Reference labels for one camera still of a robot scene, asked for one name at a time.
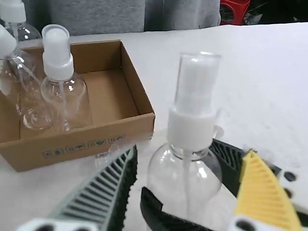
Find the empty bottle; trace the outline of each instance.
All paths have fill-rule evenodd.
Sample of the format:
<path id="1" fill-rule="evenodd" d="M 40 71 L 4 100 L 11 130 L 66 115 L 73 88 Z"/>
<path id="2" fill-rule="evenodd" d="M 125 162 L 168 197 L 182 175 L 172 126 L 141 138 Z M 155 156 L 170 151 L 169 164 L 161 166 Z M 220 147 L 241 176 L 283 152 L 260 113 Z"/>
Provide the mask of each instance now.
<path id="1" fill-rule="evenodd" d="M 26 23 L 25 5 L 21 0 L 0 0 L 0 18 L 5 29 L 16 39 L 14 55 L 25 64 L 32 73 L 36 73 L 36 60 L 20 50 L 20 41 L 32 40 L 31 45 L 41 45 L 41 35 L 33 26 Z"/>
<path id="2" fill-rule="evenodd" d="M 68 131 L 92 125 L 87 85 L 74 73 L 69 32 L 63 26 L 48 25 L 42 35 L 46 77 L 41 94 L 52 110 L 54 127 Z"/>
<path id="3" fill-rule="evenodd" d="M 40 93 L 41 81 L 27 66 L 26 58 L 16 56 L 17 42 L 0 25 L 0 90 L 14 104 L 27 128 L 49 128 L 51 115 Z"/>
<path id="4" fill-rule="evenodd" d="M 26 23 L 25 5 L 21 0 L 0 0 L 0 18 L 17 42 L 37 39 L 36 42 L 41 43 L 38 30 Z"/>
<path id="5" fill-rule="evenodd" d="M 167 143 L 152 156 L 147 187 L 163 211 L 203 224 L 206 203 L 221 187 L 221 168 L 209 150 L 216 112 L 211 107 L 219 56 L 183 54 Z"/>

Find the clear bottle cap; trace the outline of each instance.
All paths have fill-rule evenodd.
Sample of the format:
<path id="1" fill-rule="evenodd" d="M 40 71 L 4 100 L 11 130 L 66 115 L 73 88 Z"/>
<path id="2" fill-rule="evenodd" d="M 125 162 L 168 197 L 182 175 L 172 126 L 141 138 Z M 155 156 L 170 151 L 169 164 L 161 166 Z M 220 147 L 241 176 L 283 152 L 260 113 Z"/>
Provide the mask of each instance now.
<path id="1" fill-rule="evenodd" d="M 55 81 L 69 79 L 74 73 L 74 64 L 68 30 L 60 25 L 47 25 L 42 37 L 45 74 Z"/>
<path id="2" fill-rule="evenodd" d="M 0 59 L 3 59 L 16 49 L 17 42 L 2 25 L 0 25 L 0 41 Z"/>
<path id="3" fill-rule="evenodd" d="M 7 23 L 25 22 L 24 3 L 21 0 L 0 0 L 0 18 Z"/>
<path id="4" fill-rule="evenodd" d="M 176 147 L 199 151 L 211 145 L 216 117 L 211 101 L 219 61 L 219 55 L 207 52 L 181 55 L 167 129 L 168 141 Z"/>

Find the open cardboard box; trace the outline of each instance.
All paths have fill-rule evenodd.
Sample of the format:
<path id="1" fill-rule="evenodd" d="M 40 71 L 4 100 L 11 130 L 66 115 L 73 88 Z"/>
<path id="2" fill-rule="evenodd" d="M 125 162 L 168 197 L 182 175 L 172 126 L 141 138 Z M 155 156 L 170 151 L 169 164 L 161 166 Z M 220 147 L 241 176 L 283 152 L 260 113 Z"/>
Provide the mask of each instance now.
<path id="1" fill-rule="evenodd" d="M 26 50 L 43 74 L 43 49 Z M 93 126 L 56 133 L 25 128 L 15 109 L 0 96 L 0 154 L 16 171 L 107 151 L 123 137 L 154 129 L 154 111 L 129 55 L 120 41 L 72 44 L 75 72 L 89 91 Z"/>

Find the white cloth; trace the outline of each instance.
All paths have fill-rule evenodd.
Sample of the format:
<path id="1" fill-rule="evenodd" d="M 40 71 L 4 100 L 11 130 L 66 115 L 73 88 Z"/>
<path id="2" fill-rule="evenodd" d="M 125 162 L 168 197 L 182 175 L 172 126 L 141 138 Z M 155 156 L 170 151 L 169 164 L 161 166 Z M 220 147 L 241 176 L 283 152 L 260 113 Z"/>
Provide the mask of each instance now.
<path id="1" fill-rule="evenodd" d="M 270 154 L 280 167 L 308 167 L 308 23 L 268 26 L 219 26 L 190 31 L 93 35 L 72 42 L 121 39 L 156 113 L 155 130 L 166 128 L 173 103 L 181 51 L 222 55 L 214 93 L 215 107 L 226 112 L 222 138 Z M 139 157 L 138 181 L 130 192 L 126 230 L 144 230 L 140 188 L 150 154 Z M 0 157 L 0 226 L 13 230 L 34 217 L 45 217 L 94 170 L 87 157 L 24 173 Z M 217 208 L 225 219 L 234 201 L 222 191 Z M 223 230 L 223 225 L 213 225 Z"/>

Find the transparent bottle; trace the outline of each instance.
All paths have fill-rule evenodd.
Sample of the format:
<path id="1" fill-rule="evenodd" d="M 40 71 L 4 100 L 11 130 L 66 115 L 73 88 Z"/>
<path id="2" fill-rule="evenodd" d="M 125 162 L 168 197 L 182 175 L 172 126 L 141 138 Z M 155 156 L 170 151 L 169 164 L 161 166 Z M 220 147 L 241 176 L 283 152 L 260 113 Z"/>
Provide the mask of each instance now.
<path id="1" fill-rule="evenodd" d="M 167 143 L 154 152 L 147 173 L 147 188 L 162 202 L 164 212 L 200 225 L 204 225 L 207 202 L 221 188 L 221 168 L 209 150 L 218 64 L 218 55 L 182 54 Z"/>
<path id="2" fill-rule="evenodd" d="M 14 104 L 27 128 L 49 128 L 51 115 L 40 93 L 41 81 L 27 66 L 28 59 L 16 56 L 16 40 L 0 26 L 0 90 Z"/>
<path id="3" fill-rule="evenodd" d="M 47 76 L 41 85 L 41 94 L 52 110 L 55 129 L 68 131 L 92 125 L 87 85 L 74 73 L 69 32 L 63 26 L 48 25 L 42 34 Z"/>
<path id="4" fill-rule="evenodd" d="M 31 46 L 38 46 L 41 45 L 41 35 L 33 26 L 26 23 L 24 3 L 21 0 L 0 0 L 0 18 L 4 21 L 5 29 L 17 41 L 17 47 L 14 50 L 15 57 L 35 73 L 36 60 L 20 49 L 20 42 L 31 40 Z"/>
<path id="5" fill-rule="evenodd" d="M 25 5 L 22 0 L 1 0 L 0 18 L 4 21 L 5 28 L 17 42 L 36 39 L 32 45 L 40 45 L 40 33 L 26 23 Z"/>

